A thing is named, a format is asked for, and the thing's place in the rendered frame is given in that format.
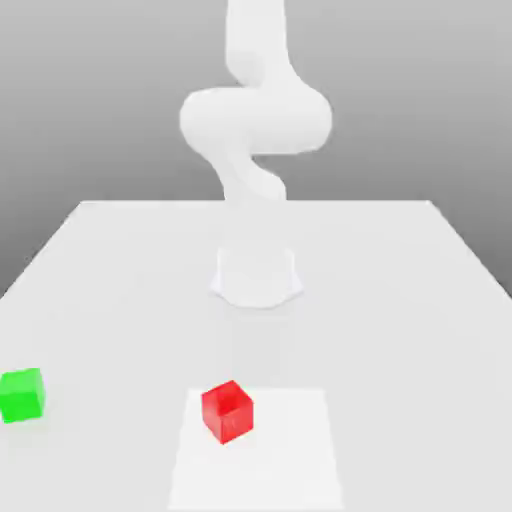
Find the small red cube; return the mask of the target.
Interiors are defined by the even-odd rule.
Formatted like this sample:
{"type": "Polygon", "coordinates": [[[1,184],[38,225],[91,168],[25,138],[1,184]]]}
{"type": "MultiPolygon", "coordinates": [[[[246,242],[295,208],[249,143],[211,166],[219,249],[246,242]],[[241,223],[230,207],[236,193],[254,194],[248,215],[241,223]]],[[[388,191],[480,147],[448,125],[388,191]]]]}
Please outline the small red cube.
{"type": "Polygon", "coordinates": [[[201,412],[204,424],[221,444],[254,427],[254,402],[234,380],[202,393],[201,412]]]}

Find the small green cube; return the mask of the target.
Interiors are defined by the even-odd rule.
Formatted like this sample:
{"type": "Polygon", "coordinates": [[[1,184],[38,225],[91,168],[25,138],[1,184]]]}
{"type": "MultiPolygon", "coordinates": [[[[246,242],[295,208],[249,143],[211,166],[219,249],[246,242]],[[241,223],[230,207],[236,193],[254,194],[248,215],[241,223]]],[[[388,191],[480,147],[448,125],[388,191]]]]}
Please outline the small green cube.
{"type": "Polygon", "coordinates": [[[0,376],[0,415],[4,423],[41,418],[46,392],[41,370],[27,368],[0,376]]]}

